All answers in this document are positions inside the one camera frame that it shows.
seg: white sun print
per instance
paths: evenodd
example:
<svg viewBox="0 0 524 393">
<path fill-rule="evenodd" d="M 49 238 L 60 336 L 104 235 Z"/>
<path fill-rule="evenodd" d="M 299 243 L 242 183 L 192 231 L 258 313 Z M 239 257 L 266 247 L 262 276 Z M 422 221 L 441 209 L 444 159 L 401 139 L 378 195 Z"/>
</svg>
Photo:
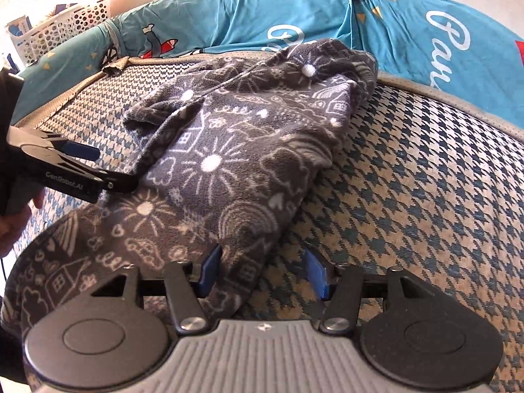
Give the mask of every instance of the white sun print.
<svg viewBox="0 0 524 393">
<path fill-rule="evenodd" d="M 122 198 L 122 202 L 114 212 L 119 211 L 128 213 L 122 220 L 122 224 L 135 218 L 133 232 L 137 232 L 145 224 L 151 228 L 155 236 L 158 236 L 158 229 L 165 228 L 165 224 L 160 219 L 161 215 L 175 216 L 168 202 L 159 197 L 158 189 L 147 189 L 130 198 Z"/>
<path fill-rule="evenodd" d="M 234 173 L 235 168 L 249 161 L 247 158 L 240 158 L 243 154 L 241 148 L 246 143 L 230 145 L 234 138 L 235 136 L 230 136 L 224 143 L 219 143 L 217 136 L 211 148 L 203 146 L 194 149 L 191 160 L 181 162 L 183 184 L 180 189 L 195 188 L 195 194 L 205 195 L 209 205 L 213 205 L 213 196 L 220 187 L 226 189 L 230 197 L 234 197 L 231 182 L 240 180 Z"/>
</svg>

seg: perforated basket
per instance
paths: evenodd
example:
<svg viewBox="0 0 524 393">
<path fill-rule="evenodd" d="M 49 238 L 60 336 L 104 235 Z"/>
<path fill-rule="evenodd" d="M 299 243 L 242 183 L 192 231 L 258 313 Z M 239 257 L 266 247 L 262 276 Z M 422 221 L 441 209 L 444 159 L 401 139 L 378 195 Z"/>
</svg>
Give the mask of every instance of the perforated basket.
<svg viewBox="0 0 524 393">
<path fill-rule="evenodd" d="M 109 0 L 96 0 L 96 3 L 89 6 L 69 7 L 24 35 L 8 34 L 22 62 L 27 66 L 64 41 L 87 31 L 109 17 Z"/>
</svg>

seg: black device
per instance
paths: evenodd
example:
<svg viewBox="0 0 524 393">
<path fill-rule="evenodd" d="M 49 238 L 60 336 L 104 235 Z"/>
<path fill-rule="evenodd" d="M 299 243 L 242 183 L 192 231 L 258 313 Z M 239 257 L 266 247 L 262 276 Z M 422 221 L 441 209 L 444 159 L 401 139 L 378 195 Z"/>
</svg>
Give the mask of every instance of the black device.
<svg viewBox="0 0 524 393">
<path fill-rule="evenodd" d="M 330 300 L 320 321 L 212 326 L 197 298 L 221 253 L 171 262 L 163 279 L 121 269 L 44 317 L 25 342 L 39 393 L 490 391 L 497 330 L 407 270 L 367 274 L 306 251 L 308 278 Z M 148 295 L 166 296 L 173 329 L 143 310 Z M 384 311 L 359 327 L 366 297 L 382 298 Z"/>
<path fill-rule="evenodd" d="M 132 192 L 138 178 L 92 168 L 97 148 L 55 134 L 9 125 L 24 80 L 0 72 L 0 215 L 19 213 L 43 187 L 95 203 L 102 190 Z"/>
</svg>

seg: yellow triangle print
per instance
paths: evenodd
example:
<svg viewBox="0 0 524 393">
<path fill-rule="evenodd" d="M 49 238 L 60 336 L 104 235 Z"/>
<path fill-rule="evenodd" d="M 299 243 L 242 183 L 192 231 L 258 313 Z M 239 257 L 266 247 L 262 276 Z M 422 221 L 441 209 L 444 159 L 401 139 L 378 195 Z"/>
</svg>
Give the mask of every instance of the yellow triangle print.
<svg viewBox="0 0 524 393">
<path fill-rule="evenodd" d="M 379 6 L 376 6 L 373 10 L 371 10 L 373 12 L 373 14 L 376 14 L 377 16 L 379 16 L 379 18 L 382 18 L 382 14 L 381 14 L 381 8 Z"/>
</svg>

